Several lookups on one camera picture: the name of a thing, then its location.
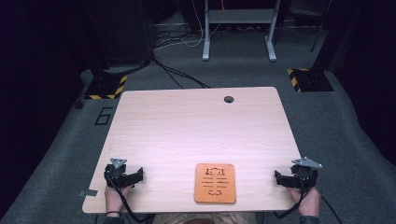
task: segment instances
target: wooden table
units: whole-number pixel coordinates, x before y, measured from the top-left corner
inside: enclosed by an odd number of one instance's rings
[[[128,160],[126,174],[144,168],[128,196],[132,210],[164,213],[287,210],[293,202],[274,170],[291,175],[291,161],[301,156],[276,89],[257,87],[124,92],[90,184],[98,193],[86,197],[85,213],[105,212],[110,158]],[[236,203],[195,202],[198,163],[234,166]]]

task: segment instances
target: person's right hand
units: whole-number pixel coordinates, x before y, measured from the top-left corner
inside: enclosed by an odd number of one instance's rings
[[[299,202],[301,194],[297,189],[286,188],[295,202]],[[304,217],[319,217],[320,213],[320,194],[316,187],[311,188],[308,194],[303,198],[298,208],[300,214]]]

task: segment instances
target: person's left hand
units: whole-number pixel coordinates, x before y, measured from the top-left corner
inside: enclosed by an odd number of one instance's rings
[[[132,186],[121,189],[122,195],[126,198]],[[106,212],[120,212],[122,209],[122,199],[117,191],[111,187],[106,186],[105,190],[106,197]],[[119,213],[109,213],[107,217],[119,217]]]

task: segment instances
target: metal stand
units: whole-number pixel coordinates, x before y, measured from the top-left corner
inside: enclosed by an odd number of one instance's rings
[[[272,42],[276,25],[280,0],[276,0],[274,8],[266,9],[227,9],[224,14],[221,10],[209,10],[208,0],[205,0],[205,45],[202,59],[209,60],[210,36],[209,23],[271,23],[269,35],[265,37],[265,45],[271,62],[276,61]]]

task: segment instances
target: orange board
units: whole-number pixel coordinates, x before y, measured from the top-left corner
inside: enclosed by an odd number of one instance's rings
[[[195,201],[235,203],[235,171],[231,164],[200,163],[195,174]]]

